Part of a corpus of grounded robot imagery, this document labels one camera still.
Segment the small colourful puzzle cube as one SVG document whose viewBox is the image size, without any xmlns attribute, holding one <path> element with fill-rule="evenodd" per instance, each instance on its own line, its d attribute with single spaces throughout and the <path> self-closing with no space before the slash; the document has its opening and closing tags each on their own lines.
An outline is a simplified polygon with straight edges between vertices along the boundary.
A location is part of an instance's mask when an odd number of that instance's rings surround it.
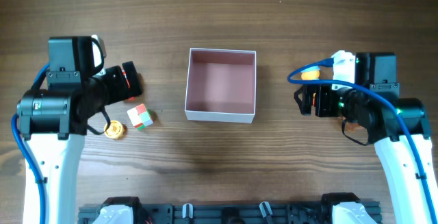
<svg viewBox="0 0 438 224">
<path fill-rule="evenodd" d="M 153 124 L 151 115 L 144 104 L 137 105 L 136 107 L 127 110 L 127 115 L 132 125 L 137 130 L 144 129 Z"/>
</svg>

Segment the yellow toy wheel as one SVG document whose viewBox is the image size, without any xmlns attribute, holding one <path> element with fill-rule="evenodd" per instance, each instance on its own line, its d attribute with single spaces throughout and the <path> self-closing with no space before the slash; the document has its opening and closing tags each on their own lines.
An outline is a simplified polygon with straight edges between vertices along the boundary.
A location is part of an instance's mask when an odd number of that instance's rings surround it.
<svg viewBox="0 0 438 224">
<path fill-rule="evenodd" d="M 125 126 L 119 121 L 112 120 L 109 125 L 105 125 L 104 130 L 104 134 L 108 138 L 118 140 L 123 137 Z"/>
</svg>

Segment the white box pink interior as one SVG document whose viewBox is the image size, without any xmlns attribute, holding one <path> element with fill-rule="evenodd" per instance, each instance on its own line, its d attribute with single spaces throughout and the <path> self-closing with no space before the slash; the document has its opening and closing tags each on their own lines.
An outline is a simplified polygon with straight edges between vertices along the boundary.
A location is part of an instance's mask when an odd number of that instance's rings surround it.
<svg viewBox="0 0 438 224">
<path fill-rule="evenodd" d="M 252 123 L 256 97 L 256 51 L 190 49 L 184 106 L 189 121 Z"/>
</svg>

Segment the red toy truck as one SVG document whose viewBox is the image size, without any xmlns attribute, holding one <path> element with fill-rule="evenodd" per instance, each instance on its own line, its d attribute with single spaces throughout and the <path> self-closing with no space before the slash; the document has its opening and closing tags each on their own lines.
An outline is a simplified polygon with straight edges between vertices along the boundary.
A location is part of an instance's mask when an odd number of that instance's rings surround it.
<svg viewBox="0 0 438 224">
<path fill-rule="evenodd" d="M 121 68 L 121 71 L 122 71 L 122 73 L 123 73 L 123 75 L 124 75 L 124 78 L 125 78 L 125 81 L 126 81 L 126 83 L 127 83 L 128 90 L 130 90 L 130 89 L 131 89 L 131 84 L 130 84 L 130 82 L 129 82 L 129 80 L 128 80 L 127 73 L 126 73 L 126 71 L 124 70 L 124 68 Z M 128 98 L 128 101 L 134 101 L 134 100 L 135 100 L 135 97 L 130 97 L 130 98 Z"/>
</svg>

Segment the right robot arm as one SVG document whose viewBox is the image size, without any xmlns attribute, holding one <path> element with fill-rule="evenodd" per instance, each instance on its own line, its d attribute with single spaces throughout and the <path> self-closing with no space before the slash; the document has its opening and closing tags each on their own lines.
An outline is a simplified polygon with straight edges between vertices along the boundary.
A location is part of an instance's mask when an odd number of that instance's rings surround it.
<svg viewBox="0 0 438 224">
<path fill-rule="evenodd" d="M 363 127 L 381 162 L 399 223 L 437 222 L 437 180 L 431 128 L 423 103 L 401 98 L 397 57 L 390 52 L 339 50 L 291 72 L 303 115 L 340 117 Z"/>
</svg>

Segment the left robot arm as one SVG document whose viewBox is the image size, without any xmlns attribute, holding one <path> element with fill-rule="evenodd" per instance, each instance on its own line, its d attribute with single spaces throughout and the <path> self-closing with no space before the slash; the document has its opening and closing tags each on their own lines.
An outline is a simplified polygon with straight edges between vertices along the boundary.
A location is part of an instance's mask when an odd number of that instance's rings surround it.
<svg viewBox="0 0 438 224">
<path fill-rule="evenodd" d="M 23 95 L 11 120 L 25 158 L 24 223 L 74 223 L 77 172 L 89 118 L 106 106 L 138 97 L 142 84 L 133 62 L 104 67 L 103 39 L 51 37 L 49 61 Z"/>
</svg>

